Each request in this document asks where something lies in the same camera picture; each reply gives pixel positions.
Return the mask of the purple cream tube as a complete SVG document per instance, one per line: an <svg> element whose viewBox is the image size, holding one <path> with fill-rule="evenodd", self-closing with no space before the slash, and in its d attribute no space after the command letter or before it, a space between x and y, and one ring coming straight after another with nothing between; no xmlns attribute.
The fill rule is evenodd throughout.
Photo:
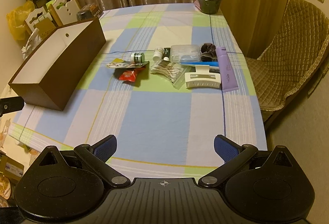
<svg viewBox="0 0 329 224"><path fill-rule="evenodd" d="M238 83L229 56L227 54L226 48L217 47L216 56L219 63L222 91L228 92L228 91L238 90L239 89Z"/></svg>

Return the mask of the red snack packet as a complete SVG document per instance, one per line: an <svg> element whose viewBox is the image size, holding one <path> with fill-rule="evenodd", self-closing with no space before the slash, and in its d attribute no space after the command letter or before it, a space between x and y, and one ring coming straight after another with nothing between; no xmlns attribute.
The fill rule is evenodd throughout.
<svg viewBox="0 0 329 224"><path fill-rule="evenodd" d="M138 73L139 73L138 69L126 70L120 75L119 80L125 81L125 82L126 81L127 82L135 82Z"/></svg>

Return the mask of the blue toothpaste tube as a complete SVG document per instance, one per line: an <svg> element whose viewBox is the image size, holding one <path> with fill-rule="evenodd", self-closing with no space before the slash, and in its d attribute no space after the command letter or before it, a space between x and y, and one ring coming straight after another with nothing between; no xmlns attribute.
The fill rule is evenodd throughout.
<svg viewBox="0 0 329 224"><path fill-rule="evenodd" d="M203 62L203 61L187 61L181 62L181 65L188 65L188 66L196 66L196 65L208 65L209 67L219 67L219 63L217 61L210 61L210 62Z"/></svg>

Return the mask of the cotton swab bag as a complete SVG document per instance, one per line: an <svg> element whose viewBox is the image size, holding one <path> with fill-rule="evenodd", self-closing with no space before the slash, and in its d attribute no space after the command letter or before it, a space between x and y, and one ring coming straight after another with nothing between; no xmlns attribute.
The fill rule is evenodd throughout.
<svg viewBox="0 0 329 224"><path fill-rule="evenodd" d="M159 74L168 79L175 89L180 89L185 83L185 74L191 71L191 67L165 61L156 61L150 67L151 74Z"/></svg>

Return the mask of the white pill bottle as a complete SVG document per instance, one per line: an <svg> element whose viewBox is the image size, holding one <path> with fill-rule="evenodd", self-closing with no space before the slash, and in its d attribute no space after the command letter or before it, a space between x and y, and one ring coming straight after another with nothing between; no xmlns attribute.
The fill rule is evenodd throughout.
<svg viewBox="0 0 329 224"><path fill-rule="evenodd" d="M161 60L162 59L162 56L163 56L163 53L164 53L164 48L157 47L154 50L154 53L153 53L153 56L152 56L153 61L156 62L156 61Z"/></svg>

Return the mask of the dark green lip gel tube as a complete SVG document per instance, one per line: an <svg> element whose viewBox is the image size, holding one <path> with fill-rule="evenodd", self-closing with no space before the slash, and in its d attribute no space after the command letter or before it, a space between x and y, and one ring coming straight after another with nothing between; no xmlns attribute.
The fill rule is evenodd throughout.
<svg viewBox="0 0 329 224"><path fill-rule="evenodd" d="M165 61L170 61L170 56L171 56L171 48L170 47L165 47L163 49L162 59L165 60Z"/></svg>

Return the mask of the crumpled silver foil bag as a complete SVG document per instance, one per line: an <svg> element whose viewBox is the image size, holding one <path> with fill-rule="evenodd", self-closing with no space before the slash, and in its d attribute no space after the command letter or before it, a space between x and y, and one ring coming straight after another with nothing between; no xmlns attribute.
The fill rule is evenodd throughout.
<svg viewBox="0 0 329 224"><path fill-rule="evenodd" d="M42 38L39 34L40 30L38 28L35 28L32 32L31 36L28 38L28 41L26 42L26 45L22 48L22 57L23 60L25 60L30 53L42 42Z"/></svg>

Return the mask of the yellow plastic bag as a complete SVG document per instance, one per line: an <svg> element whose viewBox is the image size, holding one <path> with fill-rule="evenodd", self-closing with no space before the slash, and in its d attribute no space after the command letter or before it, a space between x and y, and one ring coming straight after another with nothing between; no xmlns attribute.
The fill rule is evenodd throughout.
<svg viewBox="0 0 329 224"><path fill-rule="evenodd" d="M26 38L25 20L34 11L34 3L30 0L13 9L6 15L9 31L16 42L22 42Z"/></svg>

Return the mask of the checked tablecloth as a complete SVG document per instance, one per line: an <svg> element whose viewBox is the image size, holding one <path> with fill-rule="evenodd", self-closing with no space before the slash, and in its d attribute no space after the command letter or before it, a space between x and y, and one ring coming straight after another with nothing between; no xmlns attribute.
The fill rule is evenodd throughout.
<svg viewBox="0 0 329 224"><path fill-rule="evenodd" d="M26 105L11 120L9 135L41 151L93 144L109 134L118 148L109 164L130 178L200 177L222 165L214 138L266 149L253 82L222 13L206 15L191 3L125 7L106 11L101 25L109 44L83 76L62 112ZM213 43L227 49L238 89L176 89L144 70L136 85L118 80L107 64L158 47Z"/></svg>

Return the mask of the white carved chair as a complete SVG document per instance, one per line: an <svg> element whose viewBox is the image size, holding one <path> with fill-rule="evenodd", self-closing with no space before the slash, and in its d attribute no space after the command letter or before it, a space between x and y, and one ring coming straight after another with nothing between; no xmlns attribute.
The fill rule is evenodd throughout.
<svg viewBox="0 0 329 224"><path fill-rule="evenodd" d="M55 27L74 23L80 5L76 0L51 0L41 8L34 9L24 21L26 31L31 34L36 24L49 19Z"/></svg>

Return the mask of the dark glass jar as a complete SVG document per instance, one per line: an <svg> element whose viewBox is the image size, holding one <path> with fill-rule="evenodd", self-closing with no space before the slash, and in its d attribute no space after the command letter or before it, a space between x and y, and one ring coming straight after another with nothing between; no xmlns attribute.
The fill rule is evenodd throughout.
<svg viewBox="0 0 329 224"><path fill-rule="evenodd" d="M76 14L77 20L91 19L94 17L100 18L103 15L103 11L98 7L96 3L90 3L82 7Z"/></svg>

